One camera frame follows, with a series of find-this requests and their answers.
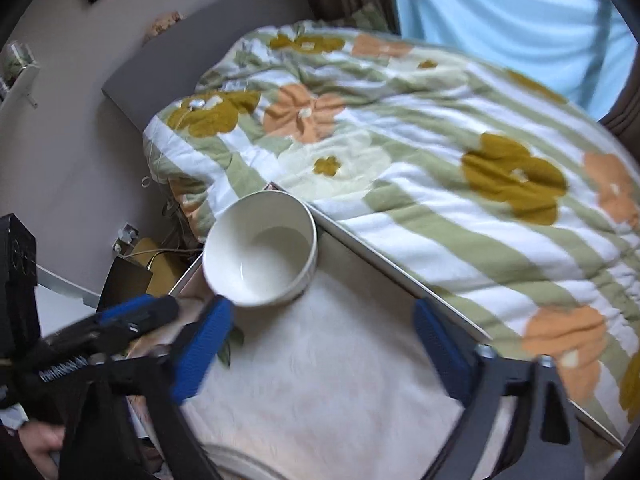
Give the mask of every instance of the wall socket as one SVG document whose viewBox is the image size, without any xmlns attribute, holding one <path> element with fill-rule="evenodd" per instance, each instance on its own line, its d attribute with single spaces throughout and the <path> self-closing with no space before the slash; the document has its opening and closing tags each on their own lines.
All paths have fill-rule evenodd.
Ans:
<svg viewBox="0 0 640 480">
<path fill-rule="evenodd" d="M 133 251 L 133 247 L 139 237 L 140 231 L 131 224 L 124 224 L 122 229 L 118 229 L 118 238 L 111 246 L 111 249 L 120 256 L 127 256 Z"/>
</svg>

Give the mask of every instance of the white cloth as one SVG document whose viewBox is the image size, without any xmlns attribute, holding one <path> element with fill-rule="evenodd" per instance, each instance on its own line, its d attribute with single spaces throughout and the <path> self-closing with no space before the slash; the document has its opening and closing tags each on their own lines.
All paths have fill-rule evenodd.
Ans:
<svg viewBox="0 0 640 480">
<path fill-rule="evenodd" d="M 462 408 L 415 335 L 413 303 L 322 235 L 318 270 L 302 297 L 236 311 L 244 346 L 232 348 L 231 368 L 214 362 L 185 404 L 194 433 L 204 446 L 234 449 L 289 480 L 421 478 Z M 513 405 L 503 402 L 474 478 L 490 475 Z M 588 430 L 582 437 L 600 450 L 600 468 L 588 470 L 600 479 L 611 450 Z"/>
</svg>

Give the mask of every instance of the headboard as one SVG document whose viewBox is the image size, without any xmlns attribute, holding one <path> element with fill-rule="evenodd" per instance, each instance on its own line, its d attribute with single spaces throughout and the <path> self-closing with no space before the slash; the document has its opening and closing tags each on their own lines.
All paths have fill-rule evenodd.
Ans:
<svg viewBox="0 0 640 480">
<path fill-rule="evenodd" d="M 193 93 L 200 76 L 245 33 L 313 18 L 306 0 L 219 0 L 153 38 L 102 91 L 140 130 L 169 103 Z"/>
</svg>

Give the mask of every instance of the electrical wire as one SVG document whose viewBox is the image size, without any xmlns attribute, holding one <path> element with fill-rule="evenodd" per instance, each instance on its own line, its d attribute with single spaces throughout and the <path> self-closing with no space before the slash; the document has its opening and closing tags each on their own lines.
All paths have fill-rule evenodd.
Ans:
<svg viewBox="0 0 640 480">
<path fill-rule="evenodd" d="M 123 258 L 132 258 L 133 256 L 138 256 L 139 254 L 159 254 L 159 253 L 201 253 L 202 249 L 151 249 L 148 251 L 138 251 L 137 253 L 127 254 L 123 256 Z"/>
</svg>

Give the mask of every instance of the black device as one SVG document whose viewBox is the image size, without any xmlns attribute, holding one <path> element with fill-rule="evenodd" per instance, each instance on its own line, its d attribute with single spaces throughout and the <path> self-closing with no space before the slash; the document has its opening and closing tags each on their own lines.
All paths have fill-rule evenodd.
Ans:
<svg viewBox="0 0 640 480">
<path fill-rule="evenodd" d="M 97 311 L 102 312 L 145 294 L 153 275 L 139 263 L 116 256 L 104 282 Z"/>
<path fill-rule="evenodd" d="M 36 239 L 13 214 L 0 218 L 0 358 L 20 356 L 40 338 L 34 288 Z"/>
<path fill-rule="evenodd" d="M 129 344 L 177 319 L 166 296 L 142 296 L 40 339 L 25 355 L 0 363 L 0 409 L 20 402 L 59 409 L 66 427 L 60 480 L 153 479 L 146 472 L 126 396 L 146 399 L 174 478 L 222 480 L 182 416 L 231 329 L 231 304 L 216 298 L 183 327 L 170 348 L 124 360 Z"/>
</svg>

